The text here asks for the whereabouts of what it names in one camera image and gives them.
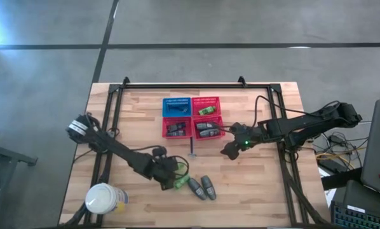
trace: plastic jar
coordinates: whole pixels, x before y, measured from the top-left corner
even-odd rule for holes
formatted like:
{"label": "plastic jar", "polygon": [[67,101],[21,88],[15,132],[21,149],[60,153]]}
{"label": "plastic jar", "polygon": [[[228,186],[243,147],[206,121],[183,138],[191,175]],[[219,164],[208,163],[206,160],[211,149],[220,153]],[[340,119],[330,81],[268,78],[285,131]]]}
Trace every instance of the plastic jar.
{"label": "plastic jar", "polygon": [[128,194],[109,184],[100,183],[92,186],[86,194],[87,209],[94,214],[121,212],[128,203]]}

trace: blue basket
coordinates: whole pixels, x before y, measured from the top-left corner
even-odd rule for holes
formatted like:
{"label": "blue basket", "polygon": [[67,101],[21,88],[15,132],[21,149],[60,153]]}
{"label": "blue basket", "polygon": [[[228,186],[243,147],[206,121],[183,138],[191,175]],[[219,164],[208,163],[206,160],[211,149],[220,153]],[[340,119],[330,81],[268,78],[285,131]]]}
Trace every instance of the blue basket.
{"label": "blue basket", "polygon": [[190,97],[163,99],[163,117],[187,117],[191,116]]}

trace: concrete floor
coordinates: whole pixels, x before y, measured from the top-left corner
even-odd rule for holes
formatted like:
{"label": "concrete floor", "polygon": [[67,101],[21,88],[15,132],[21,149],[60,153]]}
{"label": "concrete floor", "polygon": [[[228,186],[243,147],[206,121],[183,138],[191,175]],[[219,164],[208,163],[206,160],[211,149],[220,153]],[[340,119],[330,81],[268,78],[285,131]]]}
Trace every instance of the concrete floor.
{"label": "concrete floor", "polygon": [[[101,44],[111,5],[0,0],[0,45]],[[112,44],[366,42],[380,42],[380,0],[120,0],[110,38]],[[39,157],[35,167],[18,166],[0,228],[57,224],[76,148],[64,129],[85,109],[98,53],[0,50],[0,146]],[[338,99],[370,120],[380,99],[380,48],[108,50],[99,82],[124,76],[297,81],[306,111]],[[369,126],[343,131],[365,137]]]}

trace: green object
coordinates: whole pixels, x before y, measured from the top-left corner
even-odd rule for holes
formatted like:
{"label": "green object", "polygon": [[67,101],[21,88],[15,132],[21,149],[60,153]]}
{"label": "green object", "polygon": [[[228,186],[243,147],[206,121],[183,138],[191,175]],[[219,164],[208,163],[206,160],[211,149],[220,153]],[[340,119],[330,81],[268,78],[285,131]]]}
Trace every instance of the green object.
{"label": "green object", "polygon": [[190,176],[189,174],[185,175],[184,177],[178,179],[175,181],[174,183],[174,186],[175,186],[175,189],[180,189],[184,184],[187,183],[187,181],[190,179]]}
{"label": "green object", "polygon": [[215,106],[209,106],[207,108],[199,110],[198,113],[200,115],[209,115],[209,114],[213,113],[215,110],[216,110]]}

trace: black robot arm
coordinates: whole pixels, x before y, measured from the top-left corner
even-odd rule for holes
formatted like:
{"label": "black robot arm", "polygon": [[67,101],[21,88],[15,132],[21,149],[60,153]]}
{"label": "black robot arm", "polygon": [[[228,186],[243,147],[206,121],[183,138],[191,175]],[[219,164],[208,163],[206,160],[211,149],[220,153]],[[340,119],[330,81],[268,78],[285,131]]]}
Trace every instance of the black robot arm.
{"label": "black robot arm", "polygon": [[89,114],[80,115],[73,120],[66,131],[76,143],[88,143],[97,153],[113,152],[128,162],[133,171],[147,179],[154,178],[160,183],[162,190],[173,188],[176,180],[175,171],[178,169],[176,156],[166,156],[166,148],[155,146],[153,155],[133,151],[115,140],[110,132],[101,131],[97,119]]}
{"label": "black robot arm", "polygon": [[362,117],[351,104],[338,102],[296,118],[260,121],[257,127],[234,123],[229,131],[234,134],[235,140],[227,143],[221,153],[234,160],[238,157],[239,150],[245,151],[257,144],[281,141],[287,151],[295,151],[307,139],[332,128],[355,127],[361,120]]}

